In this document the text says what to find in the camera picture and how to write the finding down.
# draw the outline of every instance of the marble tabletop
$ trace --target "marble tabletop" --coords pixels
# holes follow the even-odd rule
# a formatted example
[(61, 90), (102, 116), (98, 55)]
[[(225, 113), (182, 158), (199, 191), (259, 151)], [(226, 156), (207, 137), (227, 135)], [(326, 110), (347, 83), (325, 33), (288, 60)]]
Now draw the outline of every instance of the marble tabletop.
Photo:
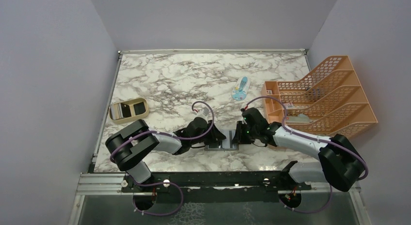
[[(203, 100), (213, 108), (217, 128), (235, 129), (236, 121), (241, 120), (240, 108), (261, 95), (264, 81), (299, 80), (308, 71), (302, 53), (126, 54), (111, 102), (144, 97), (150, 109), (146, 123), (155, 130), (171, 132), (185, 127), (194, 118), (191, 104)], [(235, 101), (230, 92), (243, 76), (251, 80), (251, 85), (245, 100)], [(262, 101), (252, 106), (263, 114)], [(96, 173), (120, 171), (110, 162), (104, 142), (129, 124), (116, 125), (107, 118)], [(279, 170), (292, 160), (316, 161), (293, 150), (254, 145), (241, 145), (238, 151), (191, 149), (179, 156), (152, 151), (143, 161), (152, 172), (179, 172)]]

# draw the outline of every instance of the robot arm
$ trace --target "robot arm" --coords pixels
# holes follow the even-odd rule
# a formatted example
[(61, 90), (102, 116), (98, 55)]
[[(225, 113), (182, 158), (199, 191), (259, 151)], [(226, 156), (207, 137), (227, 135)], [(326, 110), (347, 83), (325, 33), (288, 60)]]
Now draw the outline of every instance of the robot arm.
[[(305, 181), (328, 182), (336, 189), (347, 192), (364, 171), (364, 166), (358, 159), (331, 144), (297, 136), (286, 131), (278, 122), (269, 124), (256, 108), (249, 108), (242, 110), (242, 112), (245, 123), (237, 122), (233, 143), (251, 144), (255, 139), (259, 139), (264, 144), (294, 149), (319, 160), (319, 162), (314, 163), (294, 162), (288, 167), (288, 174), (297, 183)], [(179, 155), (187, 152), (194, 144), (205, 143), (208, 145), (226, 139), (214, 125), (207, 135), (199, 139), (181, 141), (172, 137), (196, 137), (208, 130), (211, 125), (210, 121), (207, 122), (202, 117), (196, 117), (186, 128), (174, 132), (171, 137), (155, 132), (148, 133), (139, 137), (136, 140), (136, 145), (128, 143), (120, 148), (112, 160), (121, 171), (127, 171), (138, 183), (143, 183), (151, 177), (150, 170), (143, 162), (143, 158), (150, 151), (165, 151)], [(143, 132), (147, 133), (149, 130), (148, 125), (143, 120), (137, 120), (109, 137), (106, 146), (109, 152), (113, 153), (131, 137)], [(315, 136), (308, 133), (304, 133), (304, 135), (317, 140), (330, 140), (358, 154), (343, 135), (337, 134), (334, 137)]]
[(264, 144), (290, 148), (319, 160), (319, 163), (297, 163), (290, 168), (290, 176), (298, 183), (328, 182), (336, 189), (347, 192), (364, 171), (364, 166), (351, 154), (332, 144), (320, 142), (320, 140), (330, 141), (360, 156), (343, 135), (316, 136), (299, 131), (299, 134), (317, 140), (313, 141), (286, 131), (281, 123), (268, 124), (256, 108), (242, 111), (245, 123), (237, 123), (237, 132), (243, 134), (242, 140), (239, 139), (240, 143), (259, 139)]

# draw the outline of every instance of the orange plastic rack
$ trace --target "orange plastic rack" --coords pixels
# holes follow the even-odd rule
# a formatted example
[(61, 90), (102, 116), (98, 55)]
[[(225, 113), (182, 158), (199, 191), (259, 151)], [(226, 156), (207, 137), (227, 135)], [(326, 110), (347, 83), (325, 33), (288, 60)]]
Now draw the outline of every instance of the orange plastic rack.
[(292, 103), (284, 114), (278, 102), (265, 99), (268, 122), (304, 114), (311, 122), (286, 124), (311, 134), (352, 138), (378, 122), (348, 56), (326, 58), (299, 81), (266, 81), (261, 95)]

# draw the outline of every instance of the screw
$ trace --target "screw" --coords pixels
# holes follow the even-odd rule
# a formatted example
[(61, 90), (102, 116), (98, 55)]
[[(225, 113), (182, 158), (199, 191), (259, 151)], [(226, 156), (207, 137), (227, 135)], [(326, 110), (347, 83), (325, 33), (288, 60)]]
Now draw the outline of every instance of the screw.
[(126, 180), (123, 180), (121, 182), (121, 187), (125, 188), (125, 187), (127, 187), (127, 185), (128, 185), (128, 182)]
[(268, 178), (265, 178), (265, 179), (263, 180), (263, 184), (265, 184), (266, 186), (269, 185), (269, 179), (268, 179)]
[[(170, 183), (170, 181), (168, 179), (165, 179), (163, 182), (164, 183)], [(170, 186), (170, 184), (163, 184), (163, 186), (167, 188), (167, 187)]]

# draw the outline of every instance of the white wall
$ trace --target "white wall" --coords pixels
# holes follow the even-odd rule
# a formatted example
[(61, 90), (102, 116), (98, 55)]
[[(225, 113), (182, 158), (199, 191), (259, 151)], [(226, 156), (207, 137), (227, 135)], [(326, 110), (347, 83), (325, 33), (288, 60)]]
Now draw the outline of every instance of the white wall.
[(0, 0), (0, 224), (67, 224), (116, 58), (90, 0)]
[(92, 0), (120, 50), (309, 48), (336, 0)]
[(338, 0), (309, 51), (353, 61), (379, 125), (354, 140), (370, 175), (361, 182), (372, 223), (410, 224), (411, 0)]

